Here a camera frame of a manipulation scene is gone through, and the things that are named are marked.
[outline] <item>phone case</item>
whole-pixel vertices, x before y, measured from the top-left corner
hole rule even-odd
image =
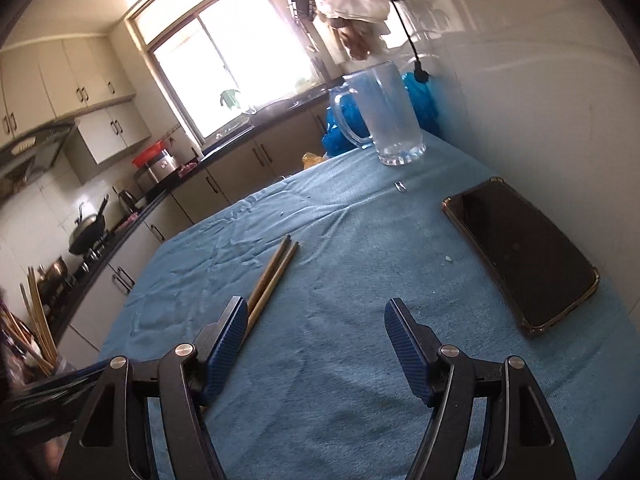
[[[473,187],[471,189],[468,189],[468,190],[464,191],[463,193],[460,193],[459,195],[451,196],[451,197],[448,197],[448,198],[444,199],[444,201],[442,202],[442,210],[447,215],[447,217],[453,222],[453,224],[458,228],[458,230],[465,236],[465,238],[467,238],[467,240],[471,243],[471,245],[474,247],[476,252],[480,255],[480,257],[482,259],[482,262],[484,263],[485,267],[489,270],[489,274],[491,275],[492,279],[498,285],[498,288],[500,288],[500,291],[503,294],[503,296],[504,296],[504,298],[506,300],[506,303],[509,305],[513,315],[515,316],[516,322],[518,323],[520,329],[528,336],[532,336],[532,337],[533,336],[539,336],[547,328],[555,325],[555,323],[557,323],[561,319],[563,319],[574,308],[576,308],[578,305],[580,305],[584,300],[586,300],[588,297],[590,297],[597,290],[598,283],[600,282],[600,274],[598,273],[598,269],[596,269],[596,267],[591,266],[591,268],[593,269],[593,283],[591,283],[591,286],[589,286],[578,298],[576,298],[574,301],[572,301],[570,304],[568,304],[559,314],[557,314],[553,318],[549,319],[547,322],[545,322],[543,324],[540,324],[540,325],[531,324],[529,322],[529,320],[527,319],[526,315],[524,314],[523,310],[521,309],[521,307],[515,301],[515,298],[513,297],[513,295],[510,293],[510,291],[507,288],[506,283],[503,280],[503,278],[501,277],[500,273],[497,271],[497,269],[495,269],[494,264],[492,264],[491,260],[489,259],[487,254],[482,249],[482,246],[478,243],[478,241],[473,236],[471,231],[469,229],[467,229],[467,227],[465,226],[464,222],[460,218],[458,218],[456,213],[453,212],[452,209],[449,207],[449,203],[451,202],[451,200],[453,198],[456,198],[456,197],[458,197],[458,196],[460,196],[462,194],[468,194],[470,192],[473,192],[474,190],[478,189],[479,187],[485,186],[487,184],[487,182],[500,182],[501,184],[506,186],[513,194],[515,194],[520,200],[522,200],[524,203],[529,205],[531,208],[533,208],[539,214],[543,215],[543,213],[540,212],[539,209],[537,209],[531,202],[529,202],[522,195],[520,195],[515,189],[513,189],[513,187],[509,186],[499,176],[491,177],[488,181],[483,182],[482,184],[479,184],[478,186],[475,186],[475,187]],[[547,219],[547,221],[549,223],[551,223],[551,225],[553,225],[557,229],[557,227],[551,222],[551,220]],[[558,232],[562,236],[564,236],[566,238],[566,236],[562,232],[560,232],[559,230],[558,230]]]

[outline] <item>cabinet door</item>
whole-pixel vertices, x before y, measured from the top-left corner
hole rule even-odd
[[[136,280],[145,270],[146,264],[156,254],[158,247],[160,247],[160,241],[143,222],[111,257],[109,264],[125,284],[133,288]]]
[[[275,181],[267,164],[253,142],[246,142],[229,154],[216,160],[207,171],[220,184],[222,192],[231,204],[260,191]]]
[[[315,104],[311,107],[311,110],[309,110],[309,113],[311,114],[311,117],[313,118],[314,122],[318,125],[318,131],[321,133],[321,135],[324,137],[324,134],[326,133],[326,109],[329,106],[329,98],[327,97],[326,99],[322,99],[321,102],[319,104]]]
[[[151,137],[151,132],[146,127],[146,123],[133,101],[111,106],[108,110],[127,146],[133,146],[141,140]]]
[[[89,48],[94,54],[98,70],[107,85],[111,99],[133,96],[136,91],[124,72],[124,68],[107,38],[89,38]]]
[[[4,94],[2,93],[2,81],[0,78],[0,147],[14,140],[14,134],[9,126],[9,117],[4,107]]]
[[[194,224],[229,205],[220,186],[207,170],[193,175],[172,191],[172,195]]]
[[[2,54],[0,70],[6,109],[15,137],[56,117],[42,82],[35,45]]]
[[[102,78],[94,53],[89,47],[87,38],[63,40],[66,56],[76,76],[76,81],[84,91],[89,106],[110,101],[113,95]]]
[[[254,139],[276,176],[302,171],[306,152],[322,155],[322,136],[313,116],[304,112],[261,133]]]
[[[58,343],[58,352],[76,370],[81,370],[94,364],[98,360],[99,354],[98,350],[82,338],[72,326],[66,329],[60,343]]]
[[[62,41],[46,41],[38,44],[40,72],[47,95],[56,117],[73,114],[86,108]]]
[[[102,348],[111,325],[127,301],[126,290],[118,286],[114,276],[114,270],[107,266],[95,280],[71,319],[71,327],[98,350]]]
[[[164,242],[193,225],[180,205],[171,195],[162,200],[145,218],[145,224],[151,232]]]
[[[96,164],[127,147],[119,131],[116,132],[116,126],[107,110],[96,110],[78,117],[78,130]]]

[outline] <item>glass pitcher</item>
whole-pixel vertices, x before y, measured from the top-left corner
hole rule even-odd
[[[374,143],[380,162],[388,166],[408,164],[425,150],[409,94],[392,61],[342,77],[344,88],[332,89],[330,105],[335,121],[353,144],[366,148]],[[364,119],[369,137],[359,137],[347,124],[340,100],[351,94]]]

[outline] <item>blue tablecloth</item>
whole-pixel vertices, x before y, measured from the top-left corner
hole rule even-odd
[[[158,250],[101,357],[157,358],[190,342],[231,296],[248,297],[280,239],[300,250],[206,421],[230,479],[402,479],[429,417],[386,336],[403,298],[418,322],[474,358],[521,355],[545,393],[579,479],[596,479],[640,413],[640,340],[608,280],[542,337],[515,326],[478,257],[441,211],[493,172],[426,134],[408,166],[354,150],[274,184]],[[407,192],[394,183],[402,181]],[[476,403],[463,460],[481,436]],[[152,404],[162,478],[171,470]]]

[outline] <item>range hood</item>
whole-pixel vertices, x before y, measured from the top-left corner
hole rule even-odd
[[[0,200],[15,194],[55,163],[76,123],[50,124],[0,148]]]

